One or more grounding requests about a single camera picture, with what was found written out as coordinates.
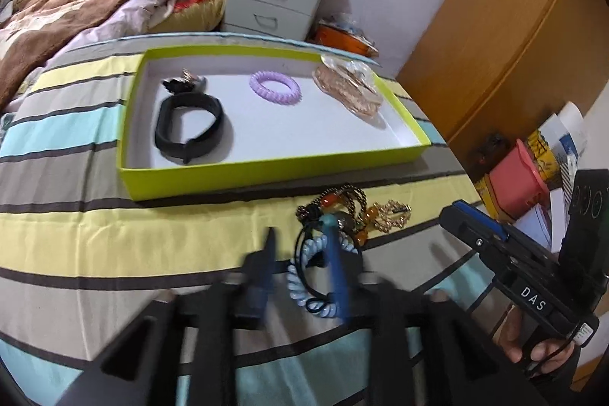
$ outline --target orange container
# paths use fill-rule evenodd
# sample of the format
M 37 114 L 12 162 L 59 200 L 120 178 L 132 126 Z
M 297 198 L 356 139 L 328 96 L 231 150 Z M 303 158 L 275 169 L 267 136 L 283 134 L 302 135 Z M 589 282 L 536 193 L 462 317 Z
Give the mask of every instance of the orange container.
M 357 40 L 355 37 L 340 30 L 320 25 L 315 34 L 315 43 L 325 45 L 326 47 L 334 47 L 335 49 L 346 50 L 354 54 L 368 56 L 368 46 Z
M 488 175 L 500 208 L 519 219 L 531 207 L 550 203 L 550 191 L 522 140 Z

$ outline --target lavender hair tie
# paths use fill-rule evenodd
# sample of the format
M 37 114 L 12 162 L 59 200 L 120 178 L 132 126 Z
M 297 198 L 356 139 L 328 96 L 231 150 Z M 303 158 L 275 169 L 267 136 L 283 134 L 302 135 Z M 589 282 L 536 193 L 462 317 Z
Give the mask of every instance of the lavender hair tie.
M 264 81 L 278 81 L 279 83 L 283 83 L 290 89 L 290 92 L 284 94 L 282 92 L 269 90 L 263 85 Z M 250 86 L 252 87 L 252 90 L 260 95 L 260 97 L 264 98 L 264 100 L 276 104 L 295 104 L 301 97 L 300 87 L 293 78 L 273 71 L 258 71 L 257 73 L 254 73 L 250 78 Z

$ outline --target white nightstand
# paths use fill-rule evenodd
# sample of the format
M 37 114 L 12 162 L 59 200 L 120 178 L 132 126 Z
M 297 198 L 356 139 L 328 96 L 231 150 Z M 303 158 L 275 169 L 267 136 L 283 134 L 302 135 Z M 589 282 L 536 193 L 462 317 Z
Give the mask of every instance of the white nightstand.
M 222 31 L 304 40 L 321 0 L 228 0 Z

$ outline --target striped bedsheet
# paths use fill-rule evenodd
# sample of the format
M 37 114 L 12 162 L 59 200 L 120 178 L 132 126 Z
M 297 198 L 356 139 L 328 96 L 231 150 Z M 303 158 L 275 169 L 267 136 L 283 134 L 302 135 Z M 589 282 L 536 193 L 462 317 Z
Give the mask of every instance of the striped bedsheet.
M 223 37 L 223 43 L 262 43 Z M 145 36 L 70 51 L 45 71 L 0 147 L 0 358 L 34 403 L 52 406 L 87 362 L 160 289 L 186 293 L 218 280 L 277 226 L 279 258 L 293 250 L 297 205 L 349 181 L 369 202 L 412 206 L 405 229 L 375 233 L 368 266 L 399 287 L 445 289 L 492 332 L 507 301 L 493 274 L 438 225 L 476 190 L 418 106 L 395 94 L 433 146 L 410 164 L 139 204 L 116 170 L 118 123 L 133 71 L 152 46 L 217 43 L 196 35 Z M 369 333 L 307 314 L 278 264 L 266 328 L 236 335 L 242 406 L 354 405 L 367 380 Z M 419 362 L 416 329 L 409 333 Z M 187 335 L 178 404 L 187 390 L 194 336 Z

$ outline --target spiral hair tie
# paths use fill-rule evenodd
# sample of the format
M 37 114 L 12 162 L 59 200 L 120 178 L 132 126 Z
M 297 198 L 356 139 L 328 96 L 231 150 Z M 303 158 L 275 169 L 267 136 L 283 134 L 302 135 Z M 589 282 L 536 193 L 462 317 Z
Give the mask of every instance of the spiral hair tie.
M 277 81 L 283 83 L 290 89 L 290 92 L 274 92 L 267 89 L 263 82 L 265 81 Z M 273 102 L 275 104 L 291 105 L 300 101 L 302 94 L 298 83 L 289 76 L 282 75 L 281 73 L 275 73 L 273 71 L 258 71 L 254 73 L 250 78 L 250 86 L 254 92 L 256 92 L 264 100 Z
M 342 250 L 358 253 L 348 236 L 342 232 L 339 236 Z M 335 318 L 336 303 L 331 301 L 329 295 L 321 295 L 313 290 L 304 280 L 307 264 L 315 255 L 323 253 L 327 246 L 328 237 L 325 235 L 311 237 L 302 242 L 287 266 L 287 288 L 290 291 L 290 298 L 296 301 L 298 306 L 305 307 L 310 314 L 321 318 Z

